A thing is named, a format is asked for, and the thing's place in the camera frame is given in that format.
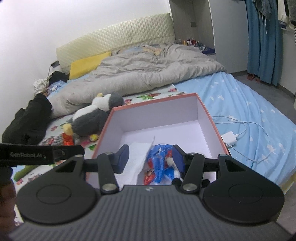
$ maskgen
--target wardrobe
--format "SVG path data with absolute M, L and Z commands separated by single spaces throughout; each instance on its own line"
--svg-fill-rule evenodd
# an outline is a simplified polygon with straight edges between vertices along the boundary
M 248 22 L 239 0 L 169 0 L 175 38 L 195 38 L 215 49 L 228 73 L 247 70 Z

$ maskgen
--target quilted headboard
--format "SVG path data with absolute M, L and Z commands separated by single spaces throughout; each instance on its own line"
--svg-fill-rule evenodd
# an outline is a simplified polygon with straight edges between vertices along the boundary
M 173 22 L 170 14 L 165 13 L 96 30 L 57 48 L 56 51 L 62 71 L 69 73 L 71 63 L 78 59 L 127 46 L 173 42 Z

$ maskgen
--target metal screw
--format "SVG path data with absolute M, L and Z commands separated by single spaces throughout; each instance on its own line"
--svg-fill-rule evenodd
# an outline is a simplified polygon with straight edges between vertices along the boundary
M 113 183 L 107 183 L 102 186 L 102 189 L 107 192 L 114 191 L 116 188 L 117 186 Z
M 185 185 L 183 186 L 183 189 L 184 189 L 185 191 L 191 192 L 191 191 L 196 190 L 196 189 L 197 189 L 197 186 L 196 186 L 195 184 L 193 184 L 193 183 L 187 183 L 187 184 L 185 184 Z

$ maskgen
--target blue bedsheet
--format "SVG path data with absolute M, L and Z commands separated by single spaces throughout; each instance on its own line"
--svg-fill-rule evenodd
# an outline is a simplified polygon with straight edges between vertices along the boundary
M 198 93 L 211 116 L 229 116 L 263 126 L 270 143 L 260 127 L 246 124 L 247 131 L 238 137 L 234 147 L 253 160 L 262 160 L 270 153 L 269 157 L 254 163 L 229 148 L 233 158 L 278 185 L 285 183 L 296 171 L 296 125 L 261 95 L 224 72 L 194 78 L 175 86 L 180 91 Z M 213 120 L 215 123 L 231 121 L 228 118 Z M 220 134 L 228 131 L 238 134 L 245 129 L 239 123 L 217 124 L 217 128 Z

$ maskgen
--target floral bedsheet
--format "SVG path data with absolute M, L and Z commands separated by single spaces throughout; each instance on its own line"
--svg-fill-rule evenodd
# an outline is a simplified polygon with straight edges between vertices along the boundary
M 182 95 L 185 94 L 182 91 L 178 91 L 174 85 L 168 85 L 161 88 L 154 89 L 153 91 L 147 91 L 131 96 L 124 97 L 124 104 L 134 104 L 143 101 L 149 101 L 153 99 L 160 99 L 164 97 L 171 97 L 175 95 Z M 71 119 L 72 115 L 67 115 L 55 119 L 48 127 L 45 138 L 41 141 L 40 145 L 58 145 L 61 134 L 63 133 L 62 126 Z M 97 142 L 90 142 L 87 138 L 82 138 L 80 140 L 80 145 L 85 149 L 85 158 L 89 159 L 92 157 L 93 151 L 97 145 Z M 18 192 L 24 185 L 33 181 L 34 179 L 38 178 L 40 175 L 46 173 L 50 169 L 54 168 L 56 165 L 61 164 L 63 161 L 59 161 L 54 165 L 42 165 L 37 167 L 36 169 L 32 170 L 26 176 L 21 178 L 19 181 L 15 182 L 16 192 Z M 14 173 L 24 168 L 24 166 L 18 166 L 14 168 Z M 21 216 L 18 212 L 17 207 L 15 206 L 16 218 L 15 218 L 15 225 L 19 226 L 23 223 Z

